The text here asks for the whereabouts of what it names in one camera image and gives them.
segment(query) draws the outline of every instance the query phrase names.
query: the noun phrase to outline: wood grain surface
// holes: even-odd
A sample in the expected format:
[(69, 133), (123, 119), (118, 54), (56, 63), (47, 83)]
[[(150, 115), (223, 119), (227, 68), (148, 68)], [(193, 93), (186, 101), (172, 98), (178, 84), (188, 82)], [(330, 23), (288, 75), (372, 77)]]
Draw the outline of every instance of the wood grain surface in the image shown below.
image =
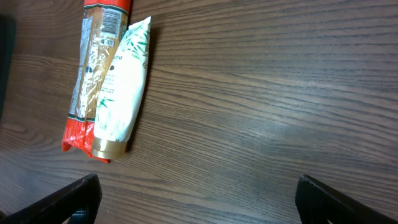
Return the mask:
[(124, 159), (60, 141), (83, 3), (0, 0), (17, 21), (0, 210), (94, 172), (98, 223), (300, 223), (303, 173), (398, 220), (398, 2), (135, 0), (150, 70)]

